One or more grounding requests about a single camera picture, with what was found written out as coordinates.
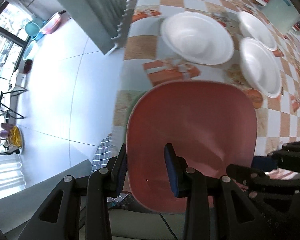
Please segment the large white foam bowl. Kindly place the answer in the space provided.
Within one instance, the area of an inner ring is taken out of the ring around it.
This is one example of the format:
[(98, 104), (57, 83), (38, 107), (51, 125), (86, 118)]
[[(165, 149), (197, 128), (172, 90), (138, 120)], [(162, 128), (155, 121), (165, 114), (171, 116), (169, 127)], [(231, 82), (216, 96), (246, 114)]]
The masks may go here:
[(235, 50), (226, 28), (198, 12), (181, 12), (165, 18), (160, 34), (172, 51), (197, 64), (224, 64), (232, 58)]

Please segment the yellow container on floor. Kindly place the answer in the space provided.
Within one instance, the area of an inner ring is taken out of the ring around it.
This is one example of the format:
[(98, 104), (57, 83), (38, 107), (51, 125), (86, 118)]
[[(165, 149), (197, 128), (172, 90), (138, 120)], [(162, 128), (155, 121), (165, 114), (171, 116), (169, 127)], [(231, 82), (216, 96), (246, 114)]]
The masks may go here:
[(22, 148), (22, 136), (17, 126), (13, 126), (8, 132), (8, 140), (11, 145)]

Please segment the black metal rack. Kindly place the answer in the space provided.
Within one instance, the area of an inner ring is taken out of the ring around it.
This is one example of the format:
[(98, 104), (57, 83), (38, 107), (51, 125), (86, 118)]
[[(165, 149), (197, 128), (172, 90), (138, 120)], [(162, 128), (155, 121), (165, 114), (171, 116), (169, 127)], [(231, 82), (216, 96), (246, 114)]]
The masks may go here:
[(25, 119), (25, 116), (17, 112), (17, 103), (18, 97), (27, 91), (27, 89), (17, 89), (0, 92), (0, 118), (3, 118), (5, 123), (11, 119)]

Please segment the white foam bowl far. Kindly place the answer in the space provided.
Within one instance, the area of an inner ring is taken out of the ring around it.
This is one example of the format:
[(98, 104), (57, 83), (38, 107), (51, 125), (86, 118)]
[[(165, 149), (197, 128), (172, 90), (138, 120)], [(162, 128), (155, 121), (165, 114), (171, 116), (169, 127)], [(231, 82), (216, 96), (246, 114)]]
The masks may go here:
[(277, 43), (268, 28), (254, 15), (240, 11), (238, 13), (239, 29), (244, 37), (258, 41), (270, 51), (277, 50)]

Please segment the pale green plastic pitcher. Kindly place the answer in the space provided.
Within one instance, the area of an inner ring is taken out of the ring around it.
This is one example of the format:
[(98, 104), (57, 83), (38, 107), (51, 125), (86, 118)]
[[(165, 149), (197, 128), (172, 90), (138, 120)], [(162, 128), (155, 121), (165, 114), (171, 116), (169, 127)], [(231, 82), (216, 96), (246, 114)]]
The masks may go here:
[(300, 15), (290, 0), (269, 0), (261, 12), (283, 35), (291, 31), (300, 20)]

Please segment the pink plastic tub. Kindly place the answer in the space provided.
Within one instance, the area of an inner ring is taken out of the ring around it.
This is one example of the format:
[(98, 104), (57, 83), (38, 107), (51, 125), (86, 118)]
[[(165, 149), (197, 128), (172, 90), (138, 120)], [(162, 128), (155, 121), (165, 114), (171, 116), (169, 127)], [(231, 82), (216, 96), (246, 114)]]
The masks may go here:
[(55, 32), (62, 23), (62, 14), (60, 12), (56, 12), (40, 29), (40, 32), (48, 35)]

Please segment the teal plastic basin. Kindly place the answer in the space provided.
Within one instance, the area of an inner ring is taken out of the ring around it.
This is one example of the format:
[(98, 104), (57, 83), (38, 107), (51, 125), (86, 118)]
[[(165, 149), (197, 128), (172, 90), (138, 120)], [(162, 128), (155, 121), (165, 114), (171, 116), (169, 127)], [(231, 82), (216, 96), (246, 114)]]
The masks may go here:
[(40, 18), (34, 18), (25, 25), (25, 31), (32, 40), (39, 40), (44, 36), (41, 32), (43, 26), (44, 22)]

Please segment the grey corrugated cabinet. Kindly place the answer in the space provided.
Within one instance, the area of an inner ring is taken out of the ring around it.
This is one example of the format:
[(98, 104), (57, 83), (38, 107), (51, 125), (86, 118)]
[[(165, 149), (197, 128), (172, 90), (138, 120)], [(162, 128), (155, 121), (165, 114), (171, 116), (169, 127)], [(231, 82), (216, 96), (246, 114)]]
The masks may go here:
[(98, 49), (107, 54), (115, 47), (128, 0), (57, 0)]

